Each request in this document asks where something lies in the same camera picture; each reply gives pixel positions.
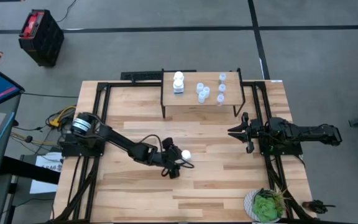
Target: gray floor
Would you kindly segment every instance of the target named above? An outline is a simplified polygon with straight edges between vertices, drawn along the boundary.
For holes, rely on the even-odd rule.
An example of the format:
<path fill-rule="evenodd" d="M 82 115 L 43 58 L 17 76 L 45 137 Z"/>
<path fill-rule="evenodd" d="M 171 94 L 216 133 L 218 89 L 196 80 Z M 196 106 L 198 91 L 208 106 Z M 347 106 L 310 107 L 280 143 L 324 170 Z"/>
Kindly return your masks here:
<path fill-rule="evenodd" d="M 358 25 L 358 1 L 254 0 L 260 26 Z M 61 19 L 71 0 L 0 3 L 0 30 L 20 29 L 32 8 Z M 153 26 L 249 26 L 247 1 L 77 0 L 62 28 Z M 324 220 L 358 223 L 358 30 L 263 31 L 271 79 L 284 81 L 294 122 L 330 123 L 344 142 L 339 147 L 303 144 L 314 198 L 337 208 Z M 83 80 L 119 79 L 121 72 L 165 69 L 234 70 L 261 79 L 252 31 L 66 34 L 57 65 L 38 67 L 20 48 L 17 35 L 0 35 L 0 71 L 28 92 L 77 95 Z M 23 96 L 17 120 L 23 127 L 75 104 L 73 99 Z M 43 139 L 46 133 L 34 133 Z M 7 154 L 30 154 L 10 142 Z M 44 222 L 50 203 L 17 208 L 14 223 Z"/>

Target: black crate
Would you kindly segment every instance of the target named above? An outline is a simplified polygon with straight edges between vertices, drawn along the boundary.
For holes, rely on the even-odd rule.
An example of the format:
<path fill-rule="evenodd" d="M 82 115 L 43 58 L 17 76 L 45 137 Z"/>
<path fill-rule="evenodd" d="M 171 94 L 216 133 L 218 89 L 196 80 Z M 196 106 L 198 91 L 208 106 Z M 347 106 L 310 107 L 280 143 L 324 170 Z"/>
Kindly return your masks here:
<path fill-rule="evenodd" d="M 46 67 L 52 67 L 56 64 L 63 40 L 63 31 L 50 15 L 49 10 L 33 9 L 27 16 L 19 34 L 20 47 L 39 66 Z"/>

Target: white container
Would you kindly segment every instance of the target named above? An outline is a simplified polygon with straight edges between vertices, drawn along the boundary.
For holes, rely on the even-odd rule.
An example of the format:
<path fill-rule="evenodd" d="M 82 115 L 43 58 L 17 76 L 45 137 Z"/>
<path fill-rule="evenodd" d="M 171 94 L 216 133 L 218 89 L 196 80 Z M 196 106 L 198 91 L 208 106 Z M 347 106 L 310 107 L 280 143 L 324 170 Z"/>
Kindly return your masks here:
<path fill-rule="evenodd" d="M 226 83 L 226 73 L 221 73 L 219 75 L 219 84 L 225 84 Z"/>
<path fill-rule="evenodd" d="M 197 94 L 200 93 L 201 91 L 203 91 L 203 89 L 204 89 L 204 84 L 198 83 L 197 90 L 196 90 Z"/>
<path fill-rule="evenodd" d="M 218 101 L 218 106 L 222 106 L 223 101 L 224 101 L 224 95 L 219 94 L 218 97 L 216 98 L 216 101 Z"/>
<path fill-rule="evenodd" d="M 205 102 L 205 92 L 204 91 L 201 91 L 199 94 L 198 94 L 198 102 L 199 103 L 204 103 Z"/>
<path fill-rule="evenodd" d="M 182 72 L 175 72 L 174 76 L 173 76 L 173 80 L 184 80 L 185 76 L 183 75 Z"/>
<path fill-rule="evenodd" d="M 183 150 L 183 151 L 181 152 L 181 158 L 182 158 L 184 161 L 189 161 L 190 158 L 191 158 L 190 151 L 189 151 L 189 150 Z"/>
<path fill-rule="evenodd" d="M 203 92 L 205 93 L 205 98 L 208 98 L 209 97 L 209 87 L 208 86 L 204 87 Z"/>
<path fill-rule="evenodd" d="M 183 80 L 177 79 L 173 81 L 173 94 L 182 94 L 185 91 Z"/>
<path fill-rule="evenodd" d="M 219 85 L 219 94 L 223 94 L 226 91 L 226 85 L 220 84 Z"/>

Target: white paper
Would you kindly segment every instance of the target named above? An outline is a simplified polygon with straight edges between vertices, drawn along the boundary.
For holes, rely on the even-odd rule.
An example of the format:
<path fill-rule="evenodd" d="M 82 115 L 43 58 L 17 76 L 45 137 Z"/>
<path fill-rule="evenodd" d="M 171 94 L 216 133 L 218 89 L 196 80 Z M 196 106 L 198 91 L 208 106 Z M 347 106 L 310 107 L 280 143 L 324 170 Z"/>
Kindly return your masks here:
<path fill-rule="evenodd" d="M 44 167 L 50 170 L 61 172 L 63 165 L 60 162 L 61 158 L 61 152 L 49 152 L 44 156 L 37 156 L 37 161 L 35 162 L 35 165 L 38 167 Z M 31 182 L 30 194 L 41 194 L 56 191 L 57 184 L 45 183 L 38 180 L 32 180 Z"/>

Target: wooden tabletop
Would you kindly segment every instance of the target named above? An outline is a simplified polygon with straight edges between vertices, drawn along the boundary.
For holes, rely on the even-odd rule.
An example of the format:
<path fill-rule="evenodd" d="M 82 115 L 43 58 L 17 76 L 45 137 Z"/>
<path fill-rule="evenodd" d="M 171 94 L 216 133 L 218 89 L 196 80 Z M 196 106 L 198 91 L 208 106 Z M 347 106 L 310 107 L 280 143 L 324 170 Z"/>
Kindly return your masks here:
<path fill-rule="evenodd" d="M 219 74 L 221 72 L 183 72 L 185 76 L 185 91 L 183 94 L 173 94 L 173 72 L 164 73 L 163 105 L 164 106 L 203 106 L 217 105 L 216 98 L 219 95 Z M 239 74 L 237 72 L 225 72 L 226 91 L 224 92 L 223 105 L 241 105 L 242 92 Z M 210 89 L 209 97 L 203 104 L 198 102 L 196 92 L 197 83 L 203 83 Z"/>
<path fill-rule="evenodd" d="M 96 85 L 94 81 L 83 82 L 76 113 L 92 111 Z M 273 116 L 291 121 L 283 83 L 266 81 L 266 86 Z M 249 118 L 254 119 L 251 88 L 244 87 L 244 93 L 246 103 L 242 112 L 248 112 Z M 113 88 L 107 125 L 133 141 L 148 134 L 157 134 L 162 139 L 172 137 L 180 149 L 191 151 L 195 168 L 181 169 L 180 177 L 171 180 L 161 177 L 161 167 L 138 164 L 126 152 L 107 144 L 100 160 L 91 222 L 250 222 L 244 211 L 244 197 L 251 190 L 268 188 L 269 184 L 257 141 L 255 151 L 247 154 L 246 144 L 227 135 L 227 129 L 240 124 L 241 117 L 234 117 L 232 108 L 227 106 L 213 110 L 210 106 L 170 106 L 167 115 L 162 118 L 160 87 Z M 157 145 L 154 139 L 148 143 Z M 67 205 L 76 160 L 71 157 L 63 163 L 54 203 L 56 215 Z M 295 156 L 282 156 L 282 160 L 292 195 L 299 203 L 310 201 L 302 163 Z M 77 190 L 81 165 L 82 161 L 73 193 Z M 86 199 L 87 193 L 80 217 L 84 217 Z"/>

